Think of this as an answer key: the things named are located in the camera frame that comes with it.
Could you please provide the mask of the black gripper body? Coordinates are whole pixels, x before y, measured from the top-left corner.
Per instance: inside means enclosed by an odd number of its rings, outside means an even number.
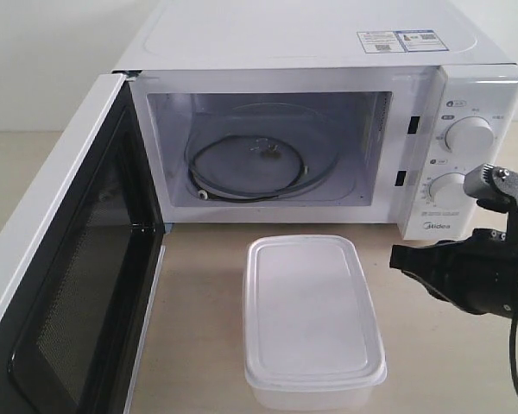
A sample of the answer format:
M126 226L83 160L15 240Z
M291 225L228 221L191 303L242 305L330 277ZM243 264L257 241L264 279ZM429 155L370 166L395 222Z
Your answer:
M518 244L493 229L474 229L452 268L455 305L470 314L512 317L518 300Z

